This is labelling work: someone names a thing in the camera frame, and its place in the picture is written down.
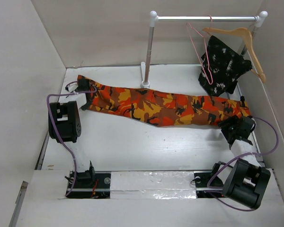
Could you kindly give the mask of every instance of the pink wire hanger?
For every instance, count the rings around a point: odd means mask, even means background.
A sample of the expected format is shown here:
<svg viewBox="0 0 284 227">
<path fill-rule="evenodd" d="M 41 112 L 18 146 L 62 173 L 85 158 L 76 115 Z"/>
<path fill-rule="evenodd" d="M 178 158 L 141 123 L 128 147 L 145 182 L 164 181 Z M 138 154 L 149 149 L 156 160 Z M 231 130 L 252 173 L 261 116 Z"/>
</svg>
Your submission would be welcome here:
<svg viewBox="0 0 284 227">
<path fill-rule="evenodd" d="M 212 24 L 213 24 L 213 18 L 212 18 L 212 16 L 210 16 L 210 15 L 209 15 L 209 17 L 210 17 L 210 21 L 211 21 L 209 28 L 211 28 L 211 27 L 212 27 Z M 203 67 L 203 63 L 202 63 L 202 61 L 201 61 L 201 58 L 200 58 L 199 55 L 198 55 L 198 52 L 197 52 L 197 49 L 196 49 L 196 47 L 195 47 L 193 38 L 191 37 L 191 34 L 190 34 L 190 32 L 189 32 L 189 27 L 190 27 L 191 29 L 195 30 L 201 37 L 203 37 L 203 40 L 204 40 L 204 47 L 205 47 L 205 54 L 206 54 L 207 63 L 208 63 L 207 69 L 208 69 L 209 74 L 210 74 L 210 77 L 211 77 L 211 82 L 210 82 L 209 79 L 208 79 L 208 76 L 207 76 L 207 74 L 206 74 L 206 72 L 205 72 L 205 69 L 204 69 L 204 67 Z M 190 23 L 187 23 L 187 24 L 186 24 L 186 29 L 187 29 L 187 31 L 188 31 L 189 38 L 190 38 L 190 40 L 191 40 L 191 42 L 192 42 L 192 44 L 193 44 L 193 46 L 194 46 L 195 53 L 196 53 L 197 56 L 198 56 L 199 62 L 200 62 L 201 67 L 202 67 L 202 70 L 203 70 L 203 72 L 204 72 L 204 74 L 205 74 L 205 76 L 206 76 L 206 79 L 207 79 L 208 83 L 211 85 L 211 84 L 213 84 L 213 75 L 212 75 L 212 72 L 211 72 L 211 70 L 210 70 L 210 64 L 209 64 L 208 52 L 207 52 L 207 46 L 206 46 L 206 40 L 205 40 L 205 38 L 206 38 L 208 32 L 206 32 L 205 35 L 202 35 L 202 34 L 199 33 L 194 27 L 192 27 Z"/>
</svg>

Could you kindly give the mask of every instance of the clothing rack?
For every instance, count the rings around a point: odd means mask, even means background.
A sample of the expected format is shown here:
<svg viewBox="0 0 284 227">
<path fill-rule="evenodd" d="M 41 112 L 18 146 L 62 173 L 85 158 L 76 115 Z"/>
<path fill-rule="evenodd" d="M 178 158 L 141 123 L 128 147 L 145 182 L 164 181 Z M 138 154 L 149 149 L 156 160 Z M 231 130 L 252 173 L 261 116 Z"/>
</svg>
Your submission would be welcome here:
<svg viewBox="0 0 284 227">
<path fill-rule="evenodd" d="M 141 73 L 142 73 L 142 88 L 150 88 L 151 83 L 149 82 L 149 71 L 151 65 L 151 48 L 152 48 L 152 41 L 153 41 L 153 32 L 155 28 L 156 22 L 159 21 L 220 21 L 220 22 L 255 22 L 254 28 L 251 31 L 252 37 L 256 35 L 259 28 L 262 26 L 265 18 L 267 17 L 268 13 L 266 11 L 262 11 L 259 16 L 253 17 L 160 17 L 157 15 L 156 11 L 152 11 L 150 13 L 151 21 L 150 21 L 150 30 L 148 36 L 148 47 L 147 47 L 147 54 L 146 54 L 146 63 L 141 62 Z M 246 46 L 243 47 L 241 51 L 241 55 L 247 52 Z"/>
</svg>

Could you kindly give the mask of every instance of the clothes hanger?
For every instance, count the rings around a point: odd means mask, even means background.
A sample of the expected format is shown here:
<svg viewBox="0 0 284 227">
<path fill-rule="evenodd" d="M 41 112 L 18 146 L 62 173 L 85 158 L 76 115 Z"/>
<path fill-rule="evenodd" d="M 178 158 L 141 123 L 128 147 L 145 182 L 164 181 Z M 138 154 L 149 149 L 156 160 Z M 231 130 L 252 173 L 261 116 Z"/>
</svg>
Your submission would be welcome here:
<svg viewBox="0 0 284 227">
<path fill-rule="evenodd" d="M 262 80 L 263 83 L 266 82 L 266 76 L 263 72 L 263 69 L 260 65 L 259 60 L 256 57 L 256 54 L 254 52 L 254 48 L 252 47 L 252 36 L 250 31 L 245 28 L 245 27 L 239 27 L 235 30 L 231 30 L 231 31 L 227 31 L 227 30 L 222 30 L 222 29 L 217 29 L 217 28 L 209 28 L 209 27 L 205 27 L 202 29 L 205 32 L 212 32 L 212 33 L 219 33 L 219 34 L 225 34 L 225 35 L 234 35 L 234 36 L 239 36 L 241 38 L 243 38 L 243 41 L 246 45 L 246 48 L 250 54 L 250 57 L 255 65 L 255 68 L 257 69 L 256 73 L 254 70 L 252 70 L 253 73 L 255 73 L 258 77 L 260 77 L 260 79 Z"/>
</svg>

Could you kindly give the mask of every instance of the orange camouflage pants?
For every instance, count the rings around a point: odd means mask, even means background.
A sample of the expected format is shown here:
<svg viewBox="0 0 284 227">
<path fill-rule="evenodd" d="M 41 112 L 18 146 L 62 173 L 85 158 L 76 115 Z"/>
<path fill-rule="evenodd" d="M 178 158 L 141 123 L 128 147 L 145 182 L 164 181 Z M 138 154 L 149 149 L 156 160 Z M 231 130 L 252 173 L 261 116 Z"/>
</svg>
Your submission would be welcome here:
<svg viewBox="0 0 284 227">
<path fill-rule="evenodd" d="M 237 115 L 249 116 L 246 102 L 213 96 L 187 96 L 146 88 L 110 87 L 78 75 L 78 91 L 87 94 L 82 109 L 129 117 L 155 126 L 184 124 L 217 125 Z"/>
</svg>

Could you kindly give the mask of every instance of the white wall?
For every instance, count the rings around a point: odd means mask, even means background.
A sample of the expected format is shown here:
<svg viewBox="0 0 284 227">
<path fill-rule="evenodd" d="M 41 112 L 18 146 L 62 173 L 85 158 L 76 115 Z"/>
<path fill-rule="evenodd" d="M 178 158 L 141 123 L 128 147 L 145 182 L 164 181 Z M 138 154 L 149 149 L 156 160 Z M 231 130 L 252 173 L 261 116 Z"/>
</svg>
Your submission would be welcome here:
<svg viewBox="0 0 284 227">
<path fill-rule="evenodd" d="M 149 13 L 161 16 L 254 16 L 262 0 L 32 0 L 66 67 L 145 61 Z M 233 29 L 250 23 L 214 23 Z M 201 30 L 209 22 L 192 23 Z M 199 54 L 202 38 L 192 32 Z M 231 47 L 241 40 L 225 37 Z M 199 63 L 185 22 L 159 22 L 152 63 Z"/>
<path fill-rule="evenodd" d="M 254 39 L 254 49 L 267 82 L 262 87 L 259 79 L 249 73 L 240 78 L 240 86 L 252 114 L 270 121 L 276 127 L 279 125 L 279 148 L 265 157 L 265 162 L 274 168 L 284 200 L 284 0 L 265 0 L 260 10 L 268 11 L 268 17 Z M 262 152 L 269 151 L 275 145 L 275 135 L 266 125 L 259 124 L 256 135 Z"/>
<path fill-rule="evenodd" d="M 65 74 L 30 0 L 0 0 L 0 227 L 30 181 L 47 130 L 46 95 Z"/>
</svg>

